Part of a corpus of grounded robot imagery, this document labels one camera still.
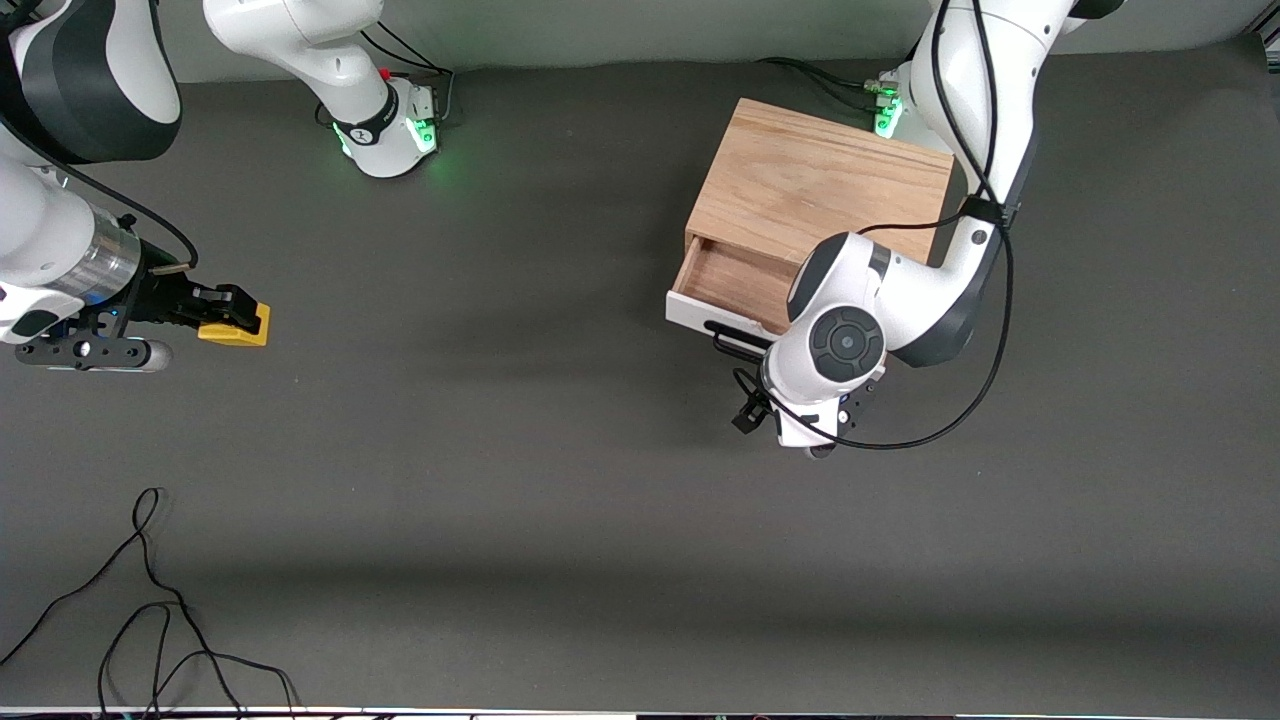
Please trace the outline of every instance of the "wooden drawer box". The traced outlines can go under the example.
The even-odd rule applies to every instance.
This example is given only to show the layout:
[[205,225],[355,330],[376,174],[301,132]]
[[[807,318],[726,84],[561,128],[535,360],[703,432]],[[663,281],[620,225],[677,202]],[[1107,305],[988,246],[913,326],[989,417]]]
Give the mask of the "wooden drawer box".
[[[768,340],[786,332],[791,281],[815,245],[876,223],[938,219],[951,155],[740,100],[685,227],[667,319]],[[874,238],[928,261],[934,231]]]

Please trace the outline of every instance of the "green led light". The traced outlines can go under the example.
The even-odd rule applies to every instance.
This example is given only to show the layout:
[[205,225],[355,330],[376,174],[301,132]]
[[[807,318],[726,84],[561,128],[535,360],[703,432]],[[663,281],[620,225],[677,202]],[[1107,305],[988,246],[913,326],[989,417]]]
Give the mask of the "green led light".
[[902,100],[895,97],[887,108],[881,108],[879,119],[876,122],[876,135],[881,137],[892,137],[893,129],[897,128],[897,120],[902,117]]
[[338,142],[342,143],[342,154],[351,158],[351,147],[347,147],[347,138],[343,137],[342,131],[338,129],[338,123],[333,123],[333,133],[338,136]]
[[431,120],[404,118],[404,127],[408,128],[413,143],[417,145],[421,152],[426,154],[435,150],[435,123]]

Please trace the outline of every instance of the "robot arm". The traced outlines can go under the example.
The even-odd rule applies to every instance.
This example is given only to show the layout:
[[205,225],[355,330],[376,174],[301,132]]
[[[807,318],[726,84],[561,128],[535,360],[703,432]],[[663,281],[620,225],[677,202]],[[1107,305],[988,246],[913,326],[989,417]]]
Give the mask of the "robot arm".
[[[974,5],[991,53],[995,117]],[[915,56],[896,74],[906,81],[908,111],[955,151],[970,197],[938,268],[852,232],[814,249],[791,287],[791,328],[763,360],[764,388],[791,411],[778,413],[781,445],[829,447],[831,438],[813,428],[826,436],[847,429],[841,400],[872,388],[888,354],[919,368],[950,360],[968,343],[998,233],[1011,219],[1004,211],[1016,206],[1029,164],[1036,77],[1057,36],[1079,24],[1073,10],[1075,0],[954,0],[936,9]]]
[[129,322],[200,328],[205,340],[262,345],[266,306],[236,286],[187,279],[179,263],[58,182],[54,167],[146,160],[180,124],[155,0],[35,3],[3,20],[0,51],[0,341],[29,365],[146,372],[168,347],[124,337]]
[[355,44],[324,45],[378,22],[381,0],[205,0],[205,20],[233,53],[298,77],[334,118],[342,150],[364,173],[407,173],[435,151],[431,90],[384,78]]

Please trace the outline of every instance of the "gray table surface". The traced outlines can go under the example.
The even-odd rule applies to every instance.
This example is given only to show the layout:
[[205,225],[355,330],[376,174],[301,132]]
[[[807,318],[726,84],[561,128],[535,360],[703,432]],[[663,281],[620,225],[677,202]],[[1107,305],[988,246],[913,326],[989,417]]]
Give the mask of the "gray table surface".
[[[838,117],[803,78],[467,73],[440,155],[389,182],[300,83],[183,91],[169,154],[93,172],[196,237],[200,281],[270,304],[271,342],[157,328],[177,360],[154,377],[0,364],[0,646],[163,484],[163,577],[312,705],[1280,715],[1280,127],[1256,38],[1053,58],[995,389],[942,442],[824,462],[730,427],[731,363],[663,320],[735,100]],[[957,361],[891,366],[867,438],[968,402],[1001,287]],[[0,669],[0,705],[93,702],[156,597],[127,560]],[[122,648],[125,701],[152,652]],[[207,669],[182,685],[220,703]]]

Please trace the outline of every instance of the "open drawer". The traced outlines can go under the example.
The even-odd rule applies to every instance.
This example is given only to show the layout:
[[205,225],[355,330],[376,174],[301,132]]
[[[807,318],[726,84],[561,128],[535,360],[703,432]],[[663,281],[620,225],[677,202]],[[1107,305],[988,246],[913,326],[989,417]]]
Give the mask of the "open drawer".
[[713,334],[707,323],[714,322],[777,340],[791,324],[786,299],[799,269],[797,264],[695,236],[676,284],[667,292],[667,319],[705,334]]

